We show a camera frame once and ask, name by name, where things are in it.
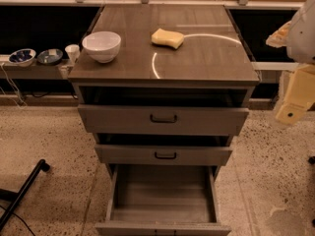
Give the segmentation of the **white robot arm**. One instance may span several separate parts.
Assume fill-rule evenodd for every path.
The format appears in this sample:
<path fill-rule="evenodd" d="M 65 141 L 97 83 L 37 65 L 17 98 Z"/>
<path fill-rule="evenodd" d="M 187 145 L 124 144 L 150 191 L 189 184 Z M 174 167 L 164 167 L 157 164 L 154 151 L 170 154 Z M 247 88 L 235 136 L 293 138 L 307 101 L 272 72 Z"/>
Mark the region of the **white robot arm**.
<path fill-rule="evenodd" d="M 287 56 L 298 63 L 289 75 L 275 115 L 278 122 L 293 125 L 315 103 L 315 0 L 306 0 L 289 22 L 267 38 L 266 44 L 285 46 Z"/>

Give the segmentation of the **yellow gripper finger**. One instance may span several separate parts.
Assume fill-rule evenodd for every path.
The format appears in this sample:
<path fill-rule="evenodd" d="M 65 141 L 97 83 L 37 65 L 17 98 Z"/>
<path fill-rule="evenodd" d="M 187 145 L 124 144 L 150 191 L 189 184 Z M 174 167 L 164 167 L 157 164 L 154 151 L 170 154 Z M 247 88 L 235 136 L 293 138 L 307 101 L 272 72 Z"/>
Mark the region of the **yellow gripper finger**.
<path fill-rule="evenodd" d="M 298 66 L 290 75 L 276 120 L 285 125 L 297 123 L 315 103 L 315 65 Z"/>
<path fill-rule="evenodd" d="M 285 47 L 290 25 L 291 21 L 283 24 L 279 29 L 277 29 L 267 38 L 266 44 L 275 48 Z"/>

